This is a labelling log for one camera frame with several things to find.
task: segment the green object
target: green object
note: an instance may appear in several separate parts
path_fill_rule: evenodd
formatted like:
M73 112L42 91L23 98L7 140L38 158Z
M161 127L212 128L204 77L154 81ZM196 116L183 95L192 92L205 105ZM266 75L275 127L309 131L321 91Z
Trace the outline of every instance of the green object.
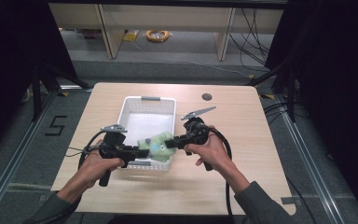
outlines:
M176 148L167 148L165 141L173 139L171 133L165 132L150 138L138 140L140 150L149 149L148 158L153 161L168 161L176 152Z

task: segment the hand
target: hand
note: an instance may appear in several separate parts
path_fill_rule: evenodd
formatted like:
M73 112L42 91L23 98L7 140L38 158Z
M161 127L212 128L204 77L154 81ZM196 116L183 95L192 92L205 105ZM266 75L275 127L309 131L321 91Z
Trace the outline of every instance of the hand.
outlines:
M188 144L184 150L200 155L196 165L199 166L204 162L208 162L218 172L233 163L223 146L222 140L213 132L208 133L208 140L204 145Z
M229 158L222 140L215 133L208 133L208 140L204 145L188 144L184 150L200 155L196 165L199 166L203 162L211 164L215 171L225 178L235 193L249 187L249 181Z
M114 171L123 165L122 159L103 159L98 150L92 150L80 169L57 193L57 196L68 203L74 203L86 189L92 188L95 182L103 177L106 170Z

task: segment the gray sleeve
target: gray sleeve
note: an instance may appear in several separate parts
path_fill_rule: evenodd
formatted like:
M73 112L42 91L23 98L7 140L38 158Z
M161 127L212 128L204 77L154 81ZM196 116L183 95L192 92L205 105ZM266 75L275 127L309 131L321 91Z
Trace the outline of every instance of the gray sleeve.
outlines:
M295 223L292 217L273 201L256 182L252 182L247 189L234 197L252 224Z
M76 203L70 204L59 198L56 193L53 193L31 218L24 221L24 224L65 223L65 221L75 212L79 203L80 199Z

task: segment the white basket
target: white basket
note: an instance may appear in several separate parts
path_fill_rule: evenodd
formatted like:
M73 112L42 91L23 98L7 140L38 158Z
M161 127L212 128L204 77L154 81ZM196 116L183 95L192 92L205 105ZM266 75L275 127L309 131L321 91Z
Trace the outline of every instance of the white basket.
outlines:
M137 146L140 139L169 132L173 135L176 100L165 97L128 96L121 108L118 124L128 132L124 145ZM130 161L127 169L162 170L170 169L171 160L166 162L150 159Z

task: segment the metal frame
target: metal frame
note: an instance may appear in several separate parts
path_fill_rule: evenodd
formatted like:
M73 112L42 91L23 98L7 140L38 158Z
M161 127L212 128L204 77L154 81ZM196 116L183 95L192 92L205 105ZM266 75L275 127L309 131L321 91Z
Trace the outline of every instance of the metal frame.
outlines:
M43 103L43 110L41 111L40 116L31 122L26 134L23 136L19 146L14 152L10 162L7 164L5 171L0 176L0 202L5 195L8 184L12 180L14 174L16 174L19 169L21 162L28 151L28 148L32 144L34 137L36 135L37 130L39 129L40 124L44 120L46 111L48 107L51 105L53 100L55 99L56 91L52 91L48 94L45 102Z
M278 103L283 103L284 100L280 95L277 95ZM329 217L331 223L345 223L343 216L339 212L336 200L331 195L330 189L326 186L324 179L322 178L321 173L318 170L318 167L310 155L310 151L305 144L300 131L298 130L296 123L292 122L291 118L287 113L283 113L283 120L286 123L287 129L292 135L293 140L296 144L297 150L300 154L300 157L307 169L308 174L310 175L310 180L312 181L313 186L316 189L316 192L319 195L319 198L322 201L322 205L326 211L327 216Z

